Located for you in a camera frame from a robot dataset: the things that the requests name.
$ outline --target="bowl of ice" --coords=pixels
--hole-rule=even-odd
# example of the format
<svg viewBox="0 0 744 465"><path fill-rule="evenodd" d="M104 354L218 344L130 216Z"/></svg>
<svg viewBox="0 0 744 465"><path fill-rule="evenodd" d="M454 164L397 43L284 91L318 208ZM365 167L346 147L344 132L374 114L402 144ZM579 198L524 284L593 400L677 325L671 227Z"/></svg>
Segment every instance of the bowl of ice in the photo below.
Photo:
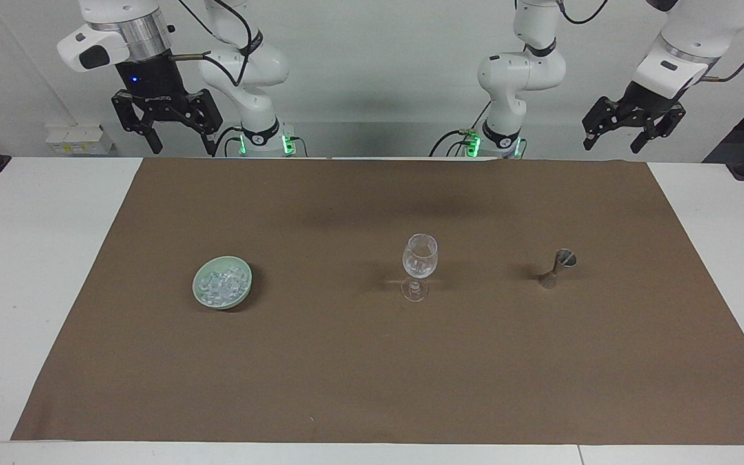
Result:
<svg viewBox="0 0 744 465"><path fill-rule="evenodd" d="M194 275L194 297L209 309L233 309L251 290L251 268L236 256L220 256Z"/></svg>

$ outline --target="white table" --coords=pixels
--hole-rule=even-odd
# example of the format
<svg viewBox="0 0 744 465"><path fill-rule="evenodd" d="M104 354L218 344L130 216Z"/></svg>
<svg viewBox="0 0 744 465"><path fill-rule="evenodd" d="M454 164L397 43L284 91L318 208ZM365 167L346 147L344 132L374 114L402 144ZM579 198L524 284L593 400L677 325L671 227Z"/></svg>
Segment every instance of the white table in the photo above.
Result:
<svg viewBox="0 0 744 465"><path fill-rule="evenodd" d="M0 463L744 464L744 447L715 446L8 442L140 163L18 158L0 174ZM650 168L744 330L744 183Z"/></svg>

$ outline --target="metal jigger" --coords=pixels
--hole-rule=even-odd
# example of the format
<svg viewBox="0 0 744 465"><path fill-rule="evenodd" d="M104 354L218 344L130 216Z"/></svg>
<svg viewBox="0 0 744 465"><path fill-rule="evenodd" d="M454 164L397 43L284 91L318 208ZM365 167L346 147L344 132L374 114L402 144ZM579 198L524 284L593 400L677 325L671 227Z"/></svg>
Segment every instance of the metal jigger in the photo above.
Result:
<svg viewBox="0 0 744 465"><path fill-rule="evenodd" d="M556 283L556 277L558 274L567 268L573 268L576 266L576 255L572 251L567 249L561 249L555 253L555 264L553 270L541 274L538 276L538 283L545 289L553 289Z"/></svg>

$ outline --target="brown tablecloth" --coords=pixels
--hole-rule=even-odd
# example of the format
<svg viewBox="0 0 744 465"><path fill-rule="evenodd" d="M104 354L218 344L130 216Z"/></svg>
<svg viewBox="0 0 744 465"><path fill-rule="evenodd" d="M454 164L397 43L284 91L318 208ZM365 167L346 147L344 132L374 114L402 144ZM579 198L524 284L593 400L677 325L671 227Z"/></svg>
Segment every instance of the brown tablecloth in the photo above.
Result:
<svg viewBox="0 0 744 465"><path fill-rule="evenodd" d="M12 438L744 444L744 335L643 164L147 159Z"/></svg>

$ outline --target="light green bowl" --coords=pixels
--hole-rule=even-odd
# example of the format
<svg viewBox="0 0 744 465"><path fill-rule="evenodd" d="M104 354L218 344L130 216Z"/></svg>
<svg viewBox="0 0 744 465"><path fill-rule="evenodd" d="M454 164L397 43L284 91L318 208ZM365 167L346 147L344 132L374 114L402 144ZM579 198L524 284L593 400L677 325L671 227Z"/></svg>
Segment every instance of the light green bowl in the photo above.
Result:
<svg viewBox="0 0 744 465"><path fill-rule="evenodd" d="M200 294L202 293L200 291L200 282L208 277L211 276L212 273L218 272L218 273L225 273L231 268L233 265L235 267L239 267L242 270L245 270L246 273L246 282L245 282L245 293L237 298L234 302L222 304L219 307L215 307L212 305L206 305L203 303L203 301L200 300ZM251 268L249 267L249 264L246 263L243 259L237 258L236 256L219 256L218 258L215 258L214 260L210 261L209 263L206 263L203 265L202 268L197 271L197 274L194 275L194 283L192 284L192 290L194 291L194 298L197 298L197 301L201 304L203 304L206 307L209 307L209 309L215 309L215 310L228 310L233 309L237 306L240 302L245 300L246 297L249 296L249 291L251 291Z"/></svg>

